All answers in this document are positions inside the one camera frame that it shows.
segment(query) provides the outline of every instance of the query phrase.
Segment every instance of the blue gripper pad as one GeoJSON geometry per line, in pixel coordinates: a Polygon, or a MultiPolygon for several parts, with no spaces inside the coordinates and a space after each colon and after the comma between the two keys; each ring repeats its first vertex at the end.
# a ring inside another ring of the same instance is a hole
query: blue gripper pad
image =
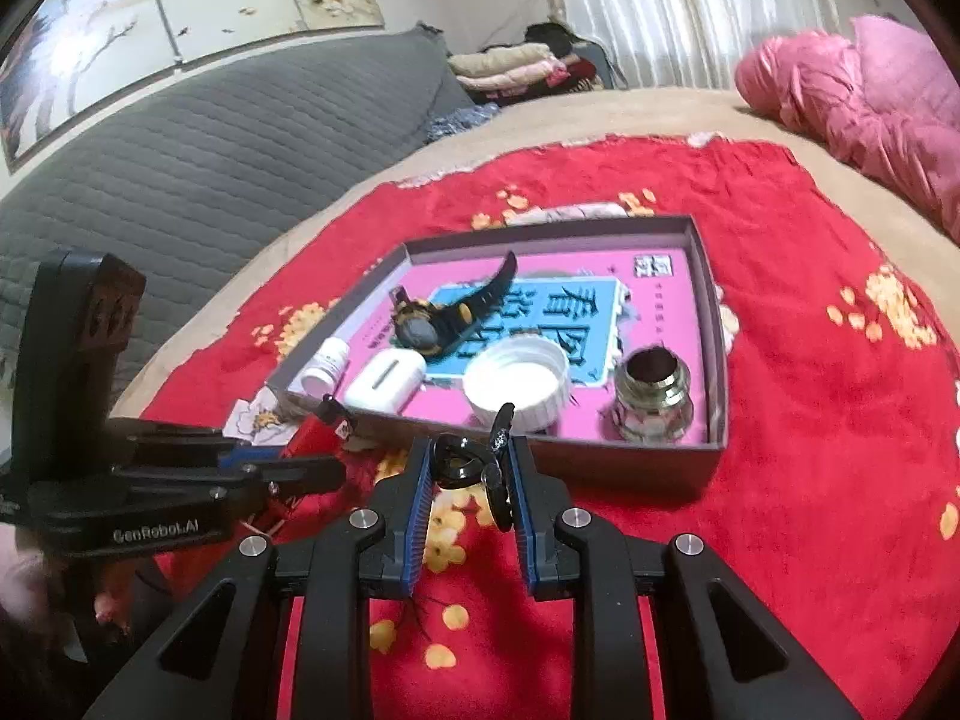
{"type": "Polygon", "coordinates": [[[400,600],[413,594],[433,503],[429,446],[426,439],[415,440],[403,473],[373,488],[368,507],[386,521],[381,541],[360,555],[359,576],[368,597],[400,600]]]}
{"type": "Polygon", "coordinates": [[[554,536],[557,517],[572,506],[566,485],[536,470],[525,437],[510,440],[507,489],[517,557],[527,591],[538,601],[568,598],[580,577],[580,556],[554,536]]]}

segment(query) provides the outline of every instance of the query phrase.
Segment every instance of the gray quilted headboard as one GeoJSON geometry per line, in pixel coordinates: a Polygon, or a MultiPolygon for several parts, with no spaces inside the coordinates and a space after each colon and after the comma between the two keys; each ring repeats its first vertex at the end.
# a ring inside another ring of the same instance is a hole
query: gray quilted headboard
{"type": "Polygon", "coordinates": [[[113,114],[0,199],[0,360],[40,259],[108,251],[147,276],[123,386],[261,248],[464,105],[443,37],[416,28],[238,60],[113,114]]]}

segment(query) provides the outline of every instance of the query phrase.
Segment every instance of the wristwatch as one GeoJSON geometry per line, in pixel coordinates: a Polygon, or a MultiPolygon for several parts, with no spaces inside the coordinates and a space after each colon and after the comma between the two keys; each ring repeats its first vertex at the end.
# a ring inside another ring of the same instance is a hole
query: wristwatch
{"type": "Polygon", "coordinates": [[[516,275],[517,255],[510,251],[490,281],[448,306],[411,300],[407,290],[398,287],[391,294],[397,343],[427,359],[443,357],[491,314],[516,275]]]}

